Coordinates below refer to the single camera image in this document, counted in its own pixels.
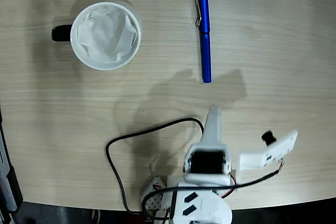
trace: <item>white mug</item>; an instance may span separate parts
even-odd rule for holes
[[[78,42],[78,36],[77,36],[78,26],[83,22],[85,17],[93,10],[102,6],[114,6],[122,9],[130,17],[138,33],[138,36],[135,40],[135,43],[130,53],[125,55],[121,59],[110,63],[101,63],[92,60],[88,56],[88,53],[84,48],[84,46]],[[121,68],[122,66],[130,62],[139,49],[141,42],[141,35],[142,35],[142,22],[139,14],[135,11],[133,6],[123,1],[100,2],[90,5],[77,15],[72,25],[57,26],[51,31],[51,37],[53,41],[69,41],[77,58],[88,67],[97,70],[114,70]]]

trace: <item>table surface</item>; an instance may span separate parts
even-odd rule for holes
[[[123,209],[108,140],[222,108],[233,157],[273,130],[299,136],[281,173],[227,198],[233,209],[336,196],[336,0],[209,0],[213,83],[201,78],[194,0],[124,0],[143,20],[141,47],[115,71],[89,69],[51,41],[89,4],[0,0],[0,106],[24,200]],[[132,209],[153,175],[181,174],[200,131],[184,123],[111,147]],[[262,172],[244,174],[244,181]]]

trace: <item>black mug handle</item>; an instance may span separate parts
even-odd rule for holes
[[[53,41],[65,42],[70,41],[70,32],[72,25],[56,26],[51,31],[51,38]]]

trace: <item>black floor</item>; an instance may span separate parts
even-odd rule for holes
[[[297,224],[336,223],[332,209],[336,198],[305,204],[263,209],[233,211],[232,224]],[[17,224],[96,224],[91,220],[92,210],[57,207],[23,202],[14,214]],[[100,211],[101,224],[143,224],[141,218],[129,216],[123,211]]]

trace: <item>blue pen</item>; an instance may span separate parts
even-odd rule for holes
[[[195,0],[198,18],[196,26],[199,28],[201,43],[202,75],[204,83],[211,83],[211,54],[210,54],[210,18],[208,0]]]

